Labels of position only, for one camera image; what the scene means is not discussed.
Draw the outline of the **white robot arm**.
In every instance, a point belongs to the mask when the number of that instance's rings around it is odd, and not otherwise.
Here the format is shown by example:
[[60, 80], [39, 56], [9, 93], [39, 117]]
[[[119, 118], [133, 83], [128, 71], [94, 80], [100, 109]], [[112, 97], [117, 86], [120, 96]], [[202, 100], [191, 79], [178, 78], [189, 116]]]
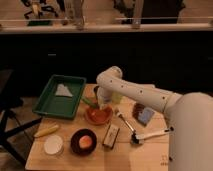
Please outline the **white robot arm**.
[[96, 77], [98, 101], [117, 92], [162, 113], [169, 126], [168, 171], [213, 171], [213, 97], [201, 92], [179, 94], [128, 82], [112, 66]]

